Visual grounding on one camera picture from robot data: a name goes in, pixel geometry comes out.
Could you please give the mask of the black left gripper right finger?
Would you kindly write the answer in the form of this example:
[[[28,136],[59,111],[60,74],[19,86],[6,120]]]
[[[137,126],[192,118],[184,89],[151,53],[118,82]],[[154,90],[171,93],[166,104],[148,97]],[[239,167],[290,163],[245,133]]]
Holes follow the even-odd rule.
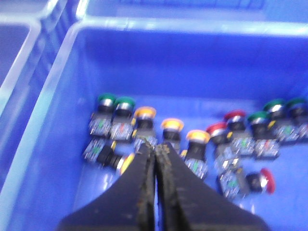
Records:
[[[184,164],[170,143],[155,147],[165,231],[268,231],[266,222],[229,202]]]

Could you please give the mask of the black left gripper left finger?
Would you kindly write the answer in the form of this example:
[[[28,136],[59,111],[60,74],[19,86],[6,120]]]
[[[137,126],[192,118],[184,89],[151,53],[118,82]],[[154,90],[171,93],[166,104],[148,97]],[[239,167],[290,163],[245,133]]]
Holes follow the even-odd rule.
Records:
[[[143,143],[118,180],[102,195],[64,217],[58,231],[153,231],[153,148]]]

